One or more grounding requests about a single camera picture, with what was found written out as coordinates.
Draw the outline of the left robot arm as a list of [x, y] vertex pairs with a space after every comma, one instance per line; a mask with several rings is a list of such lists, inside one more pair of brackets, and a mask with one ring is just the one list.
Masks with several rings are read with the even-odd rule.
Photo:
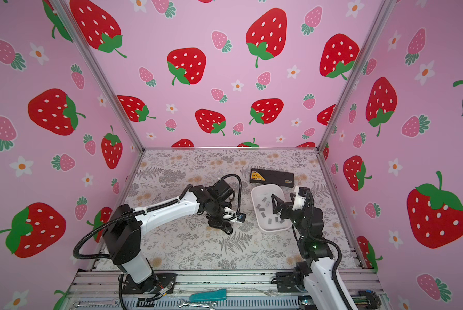
[[[96, 227], [74, 247], [73, 256], [78, 260], [109, 259], [121, 274], [120, 293], [151, 293], [161, 283], [148, 259], [142, 254], [142, 237], [151, 230], [184, 216], [206, 216], [208, 225], [227, 235], [233, 233], [233, 223], [243, 223], [246, 215], [240, 208], [241, 193], [226, 182], [229, 175], [205, 187], [189, 184], [172, 199], [146, 207], [119, 206], [109, 221]], [[83, 245], [97, 233], [102, 234], [108, 254], [83, 254]]]

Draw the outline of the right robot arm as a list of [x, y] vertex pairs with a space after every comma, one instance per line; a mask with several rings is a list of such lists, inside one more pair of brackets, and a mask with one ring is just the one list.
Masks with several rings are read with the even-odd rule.
[[271, 195], [272, 213], [292, 222], [297, 247], [303, 258], [294, 268], [296, 286], [305, 290], [318, 309], [356, 309], [338, 272], [342, 251], [323, 236], [323, 211], [315, 206], [307, 187], [298, 187], [286, 202]]

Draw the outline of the black staple box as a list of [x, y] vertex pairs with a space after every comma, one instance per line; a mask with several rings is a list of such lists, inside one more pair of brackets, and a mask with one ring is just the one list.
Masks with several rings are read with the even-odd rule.
[[294, 188], [294, 178], [294, 174], [289, 172], [251, 168], [249, 181], [261, 185], [273, 184], [279, 187]]

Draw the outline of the white plastic tray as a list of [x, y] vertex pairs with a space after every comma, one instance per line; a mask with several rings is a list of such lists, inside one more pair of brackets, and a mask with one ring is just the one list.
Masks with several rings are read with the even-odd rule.
[[282, 220], [279, 215], [272, 213], [272, 195], [285, 200], [282, 188], [277, 185], [260, 185], [251, 190], [252, 204], [259, 230], [266, 234], [280, 233], [292, 227], [291, 221]]

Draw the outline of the silver wrench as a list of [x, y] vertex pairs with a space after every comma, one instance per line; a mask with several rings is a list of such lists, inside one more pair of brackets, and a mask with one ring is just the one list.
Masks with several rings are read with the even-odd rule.
[[177, 304], [178, 308], [182, 307], [200, 307], [200, 308], [206, 308], [210, 310], [215, 310], [217, 307], [217, 302], [191, 302], [189, 300], [185, 299], [180, 299]]

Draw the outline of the teal handled tool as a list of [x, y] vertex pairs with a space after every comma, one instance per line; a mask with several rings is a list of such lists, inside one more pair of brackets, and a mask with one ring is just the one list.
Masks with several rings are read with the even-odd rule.
[[195, 293], [189, 297], [191, 302], [218, 302], [227, 299], [227, 290], [218, 289], [215, 291], [207, 291], [203, 293]]

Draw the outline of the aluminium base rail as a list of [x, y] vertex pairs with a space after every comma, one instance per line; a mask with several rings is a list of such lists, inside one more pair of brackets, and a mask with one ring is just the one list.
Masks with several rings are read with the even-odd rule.
[[119, 293], [119, 272], [79, 271], [58, 309], [197, 309], [197, 295], [224, 289], [213, 309], [318, 309], [294, 284], [274, 284], [278, 270], [159, 271], [169, 292], [157, 301], [150, 293]]

